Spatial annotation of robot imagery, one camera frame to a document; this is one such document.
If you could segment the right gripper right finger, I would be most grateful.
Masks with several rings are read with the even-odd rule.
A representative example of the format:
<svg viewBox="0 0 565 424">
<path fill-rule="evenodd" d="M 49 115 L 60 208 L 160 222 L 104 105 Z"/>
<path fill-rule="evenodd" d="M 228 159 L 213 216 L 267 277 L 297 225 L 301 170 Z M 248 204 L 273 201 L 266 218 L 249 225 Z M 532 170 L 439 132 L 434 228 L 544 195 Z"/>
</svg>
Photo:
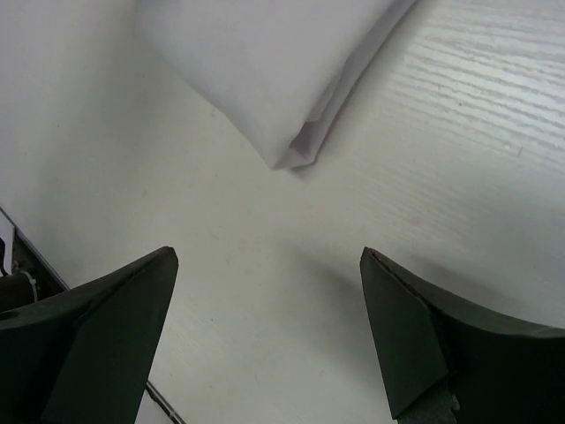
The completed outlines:
<svg viewBox="0 0 565 424">
<path fill-rule="evenodd" d="M 366 311 L 399 423 L 561 423 L 564 332 L 482 307 L 366 248 Z"/>
</svg>

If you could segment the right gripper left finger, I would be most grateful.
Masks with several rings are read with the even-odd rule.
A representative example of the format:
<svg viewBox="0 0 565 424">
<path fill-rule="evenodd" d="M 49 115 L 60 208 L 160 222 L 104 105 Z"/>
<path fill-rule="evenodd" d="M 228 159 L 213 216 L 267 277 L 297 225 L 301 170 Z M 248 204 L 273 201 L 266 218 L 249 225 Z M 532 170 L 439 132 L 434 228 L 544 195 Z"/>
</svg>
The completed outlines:
<svg viewBox="0 0 565 424">
<path fill-rule="evenodd" d="M 1 421 L 133 423 L 178 271 L 173 248 L 46 299 L 1 278 Z"/>
</svg>

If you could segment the white t shirt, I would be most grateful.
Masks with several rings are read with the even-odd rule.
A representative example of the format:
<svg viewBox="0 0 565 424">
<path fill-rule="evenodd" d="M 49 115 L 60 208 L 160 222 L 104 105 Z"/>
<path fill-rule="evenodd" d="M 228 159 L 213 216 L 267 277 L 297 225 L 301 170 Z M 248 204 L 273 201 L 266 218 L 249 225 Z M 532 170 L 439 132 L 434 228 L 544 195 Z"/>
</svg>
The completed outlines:
<svg viewBox="0 0 565 424">
<path fill-rule="evenodd" d="M 266 165 L 315 161 L 408 1 L 138 1 L 134 27 Z"/>
</svg>

